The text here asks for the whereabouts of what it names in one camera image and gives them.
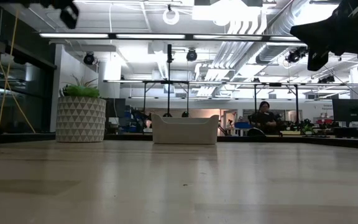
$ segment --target person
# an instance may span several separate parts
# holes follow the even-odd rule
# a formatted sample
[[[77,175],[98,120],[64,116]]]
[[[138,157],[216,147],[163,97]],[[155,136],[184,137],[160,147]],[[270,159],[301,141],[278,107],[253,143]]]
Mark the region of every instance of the person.
[[[274,133],[277,125],[275,116],[269,111],[270,104],[263,101],[259,105],[259,111],[251,116],[251,124],[259,128],[265,134]]]

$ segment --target ceiling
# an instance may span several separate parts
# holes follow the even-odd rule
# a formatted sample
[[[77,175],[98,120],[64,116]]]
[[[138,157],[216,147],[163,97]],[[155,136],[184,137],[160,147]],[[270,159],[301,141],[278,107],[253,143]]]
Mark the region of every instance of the ceiling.
[[[269,7],[265,10],[267,24],[277,15],[290,0],[276,0],[275,7]],[[76,5],[80,10],[80,17],[78,19],[77,28],[69,30],[64,23],[59,19],[60,11],[52,8],[44,9],[38,4],[32,4],[30,9],[22,7],[20,4],[5,4],[3,7],[10,13],[14,13],[16,9],[20,10],[19,19],[28,23],[35,30],[39,32],[135,32],[135,33],[193,33],[193,34],[225,34],[229,32],[230,25],[217,26],[213,21],[199,21],[193,20],[191,10],[194,6],[194,1],[181,1],[181,4],[172,4],[172,8],[178,9],[179,21],[175,25],[168,25],[163,20],[163,13],[167,5],[150,5],[142,2],[128,4],[96,4],[92,0],[88,2],[77,1]],[[304,13],[304,16],[309,16],[310,13]],[[66,50],[76,53],[77,55],[84,55],[84,50],[81,48],[91,47],[94,45],[116,46],[124,60],[125,66],[122,67],[122,74],[126,78],[139,78],[144,74],[151,74],[153,70],[158,70],[158,65],[150,59],[148,55],[150,42],[141,40],[72,40],[70,42],[62,42],[66,45]],[[189,70],[194,72],[197,63],[208,62],[211,63],[216,57],[219,49],[221,49],[223,42],[220,41],[170,41],[173,45],[174,58],[172,63],[172,70]],[[187,62],[185,57],[188,49],[194,48],[198,54],[198,60],[195,62]],[[247,57],[249,51],[240,55],[239,57]],[[318,72],[311,72],[307,70],[307,58],[300,60],[297,64],[291,65],[285,61],[287,51],[278,55],[274,61],[268,64],[263,70],[255,74],[262,82],[286,82],[288,77],[290,80],[296,82],[317,82],[321,75],[327,75],[332,71],[336,75],[346,81],[349,76],[349,67],[357,65],[356,55],[343,55],[341,61],[339,57],[330,55],[329,62],[326,68],[322,68]],[[110,52],[95,52],[95,55],[101,60],[108,60]],[[251,77],[244,77],[240,81],[249,80]]]

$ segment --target white ceiling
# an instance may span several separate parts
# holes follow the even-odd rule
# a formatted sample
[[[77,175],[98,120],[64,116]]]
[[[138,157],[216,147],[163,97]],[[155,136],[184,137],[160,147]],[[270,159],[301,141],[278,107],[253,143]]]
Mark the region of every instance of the white ceiling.
[[[177,9],[190,12],[193,1],[182,1],[184,6],[172,6]],[[267,11],[268,21],[278,13],[281,8],[286,5],[289,0],[276,0],[277,6]],[[171,26],[166,24],[162,19],[162,14],[166,6],[150,6],[145,5],[146,18],[142,12],[140,4],[85,4],[83,2],[76,3],[80,10],[80,17],[77,28],[68,30],[64,23],[59,19],[60,11],[44,9],[38,4],[32,4],[30,9],[23,8],[20,4],[5,4],[3,7],[9,12],[14,13],[15,9],[20,9],[20,19],[28,23],[35,30],[40,32],[153,32],[153,33],[199,33],[199,34],[217,34],[226,33],[228,26],[217,26],[212,21],[195,21],[191,19],[191,15],[180,13],[180,20],[177,24]],[[155,62],[148,62],[147,48],[149,41],[133,41],[133,40],[78,40],[71,41],[73,46],[84,45],[115,45],[122,56],[128,61],[127,65],[131,69],[124,69],[125,73],[151,73],[156,70]],[[186,52],[189,48],[195,48],[198,58],[201,61],[212,60],[222,42],[187,42],[187,41],[171,41],[173,50],[176,52],[173,70],[191,70],[194,71],[196,62],[188,63],[185,60]],[[101,60],[109,57],[109,52],[96,52],[97,57]],[[338,62],[338,57],[330,57],[328,68],[336,67],[336,75],[346,79],[349,76],[349,67],[354,63],[346,63],[345,60],[352,60],[355,55],[342,57],[342,62]],[[307,71],[307,59],[300,61],[297,65],[290,69],[283,65],[283,57],[277,59],[276,65],[268,66],[263,72],[265,75],[259,77],[262,82],[285,82],[286,77],[299,77],[297,82],[306,80],[311,75],[319,72]]]

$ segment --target security camera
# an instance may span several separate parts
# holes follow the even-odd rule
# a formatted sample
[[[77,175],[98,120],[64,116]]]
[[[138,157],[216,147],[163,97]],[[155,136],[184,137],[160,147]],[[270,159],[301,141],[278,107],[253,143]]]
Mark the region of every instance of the security camera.
[[[85,65],[94,65],[98,62],[98,59],[94,56],[93,52],[87,52],[84,57]]]
[[[189,49],[189,52],[187,53],[186,59],[189,62],[194,62],[195,60],[197,60],[196,50],[195,49]]]

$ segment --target white geometric planter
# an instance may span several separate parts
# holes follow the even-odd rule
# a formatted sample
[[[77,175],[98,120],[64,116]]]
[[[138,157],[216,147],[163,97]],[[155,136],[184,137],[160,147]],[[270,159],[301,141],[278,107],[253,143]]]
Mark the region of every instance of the white geometric planter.
[[[106,100],[83,96],[58,99],[57,142],[101,142],[104,138]]]

